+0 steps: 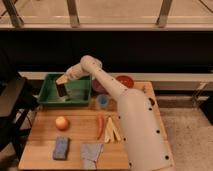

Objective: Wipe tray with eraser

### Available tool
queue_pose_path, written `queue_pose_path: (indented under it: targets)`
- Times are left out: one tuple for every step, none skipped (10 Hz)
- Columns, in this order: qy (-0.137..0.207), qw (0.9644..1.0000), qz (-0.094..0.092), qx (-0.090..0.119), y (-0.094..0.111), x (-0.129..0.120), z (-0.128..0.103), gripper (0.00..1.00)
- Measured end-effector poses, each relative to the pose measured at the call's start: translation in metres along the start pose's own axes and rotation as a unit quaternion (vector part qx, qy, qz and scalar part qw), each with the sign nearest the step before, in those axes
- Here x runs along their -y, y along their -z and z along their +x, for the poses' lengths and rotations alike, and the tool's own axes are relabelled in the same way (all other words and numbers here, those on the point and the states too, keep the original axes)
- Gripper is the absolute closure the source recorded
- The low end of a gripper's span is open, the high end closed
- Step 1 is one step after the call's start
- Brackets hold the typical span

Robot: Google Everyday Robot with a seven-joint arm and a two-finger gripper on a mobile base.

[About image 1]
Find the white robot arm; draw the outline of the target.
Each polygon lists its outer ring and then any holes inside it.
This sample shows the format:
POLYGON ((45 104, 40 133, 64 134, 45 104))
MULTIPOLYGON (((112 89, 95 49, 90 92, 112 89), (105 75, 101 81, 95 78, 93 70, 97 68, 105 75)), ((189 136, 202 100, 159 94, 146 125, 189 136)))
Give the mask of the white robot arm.
POLYGON ((144 92, 124 86, 102 69, 98 59, 89 55, 71 66, 56 84, 63 85, 87 75, 94 76, 117 102, 131 171, 175 171, 160 124, 144 92))

